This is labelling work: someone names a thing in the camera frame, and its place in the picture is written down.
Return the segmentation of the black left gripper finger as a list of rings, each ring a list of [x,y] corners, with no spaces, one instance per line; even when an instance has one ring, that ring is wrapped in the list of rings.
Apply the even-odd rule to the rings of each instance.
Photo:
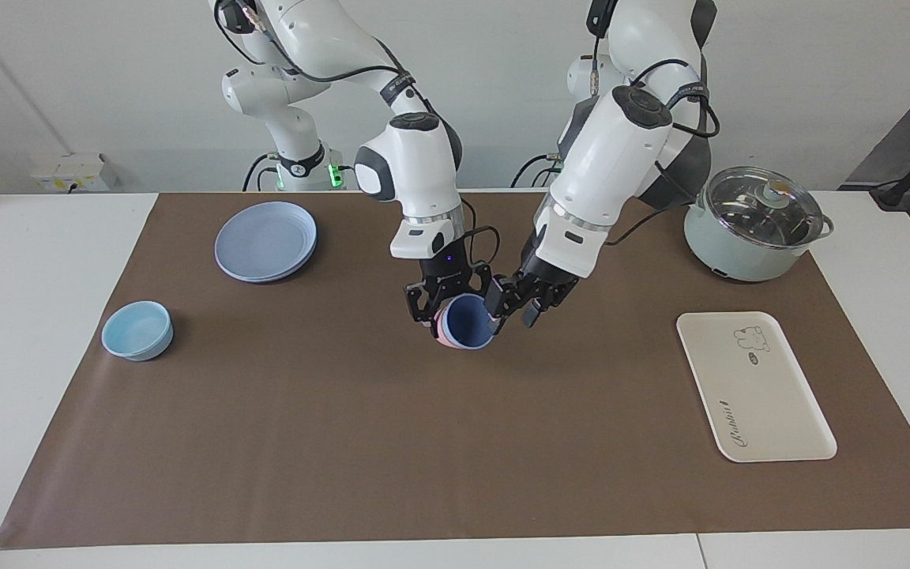
[[[535,326],[538,319],[554,303],[553,292],[534,292],[523,307],[523,324],[527,328]]]
[[[521,288],[516,278],[503,274],[495,274],[491,278],[483,305],[490,315],[488,327],[492,335],[501,333],[503,324],[530,302],[530,295],[531,292]]]

